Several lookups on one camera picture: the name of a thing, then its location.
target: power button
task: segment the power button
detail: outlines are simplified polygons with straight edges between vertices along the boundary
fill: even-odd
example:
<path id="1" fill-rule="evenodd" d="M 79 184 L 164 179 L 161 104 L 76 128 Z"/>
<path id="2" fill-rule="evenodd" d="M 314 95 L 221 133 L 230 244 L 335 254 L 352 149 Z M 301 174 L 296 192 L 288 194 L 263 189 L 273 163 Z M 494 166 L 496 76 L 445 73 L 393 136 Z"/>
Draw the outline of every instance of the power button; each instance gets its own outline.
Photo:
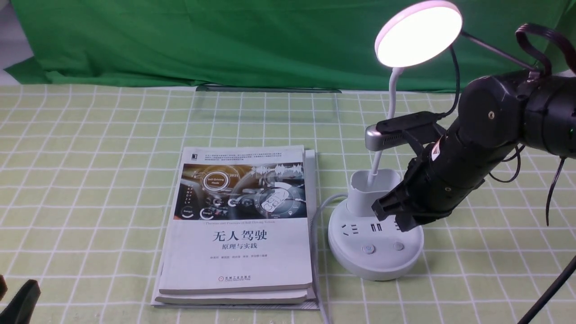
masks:
<path id="1" fill-rule="evenodd" d="M 366 244 L 362 246 L 362 251 L 366 254 L 372 254 L 374 253 L 374 246 L 372 244 Z"/>

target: stack of books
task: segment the stack of books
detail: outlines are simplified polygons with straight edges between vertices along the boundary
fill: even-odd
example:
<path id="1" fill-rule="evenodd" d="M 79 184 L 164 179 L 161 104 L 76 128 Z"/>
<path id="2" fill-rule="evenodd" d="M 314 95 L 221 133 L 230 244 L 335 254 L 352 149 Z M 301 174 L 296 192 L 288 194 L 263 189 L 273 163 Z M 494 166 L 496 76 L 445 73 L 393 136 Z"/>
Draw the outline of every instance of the stack of books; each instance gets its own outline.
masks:
<path id="1" fill-rule="evenodd" d="M 185 148 L 151 305 L 317 309 L 303 146 Z"/>

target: publisher logo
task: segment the publisher logo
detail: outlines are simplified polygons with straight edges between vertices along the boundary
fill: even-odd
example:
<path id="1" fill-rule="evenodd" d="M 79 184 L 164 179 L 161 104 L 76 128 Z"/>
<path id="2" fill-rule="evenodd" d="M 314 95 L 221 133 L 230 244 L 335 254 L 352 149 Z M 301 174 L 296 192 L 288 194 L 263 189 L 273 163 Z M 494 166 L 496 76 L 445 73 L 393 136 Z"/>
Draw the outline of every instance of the publisher logo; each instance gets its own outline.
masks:
<path id="1" fill-rule="evenodd" d="M 226 276 L 218 278 L 218 281 L 250 281 L 252 276 Z"/>

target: grid pattern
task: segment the grid pattern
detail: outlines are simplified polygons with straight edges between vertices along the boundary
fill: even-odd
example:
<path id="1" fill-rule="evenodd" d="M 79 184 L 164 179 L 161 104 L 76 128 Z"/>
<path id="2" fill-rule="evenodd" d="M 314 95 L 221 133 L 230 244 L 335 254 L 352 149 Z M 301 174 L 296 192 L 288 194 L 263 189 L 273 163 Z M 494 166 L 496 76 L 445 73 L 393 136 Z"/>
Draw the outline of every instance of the grid pattern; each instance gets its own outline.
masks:
<path id="1" fill-rule="evenodd" d="M 397 114 L 446 111 L 450 95 L 399 94 Z M 318 153 L 319 199 L 370 168 L 367 125 L 383 94 L 194 93 L 103 86 L 0 88 L 0 273 L 11 290 L 43 291 L 33 323 L 310 323 L 316 311 L 178 310 L 148 305 L 183 146 L 298 145 Z M 441 123 L 447 127 L 450 116 Z M 403 172 L 408 146 L 381 166 Z M 515 182 L 487 182 L 455 213 L 425 226 L 408 276 L 369 282 L 347 273 L 319 228 L 322 293 L 334 324 L 516 323 L 576 253 L 576 165 L 522 153 Z M 494 174 L 507 179 L 515 161 Z M 533 323 L 576 317 L 576 281 Z"/>

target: lamp head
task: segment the lamp head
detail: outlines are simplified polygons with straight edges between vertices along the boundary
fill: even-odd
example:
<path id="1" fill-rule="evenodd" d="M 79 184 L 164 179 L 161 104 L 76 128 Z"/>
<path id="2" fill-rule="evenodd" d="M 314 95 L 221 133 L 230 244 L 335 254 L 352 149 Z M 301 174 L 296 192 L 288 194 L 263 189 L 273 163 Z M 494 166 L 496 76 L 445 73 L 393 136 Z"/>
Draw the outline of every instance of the lamp head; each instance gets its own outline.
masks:
<path id="1" fill-rule="evenodd" d="M 456 40 L 462 24 L 462 15 L 451 2 L 416 3 L 382 27 L 374 43 L 376 57 L 389 67 L 408 67 L 428 61 Z"/>

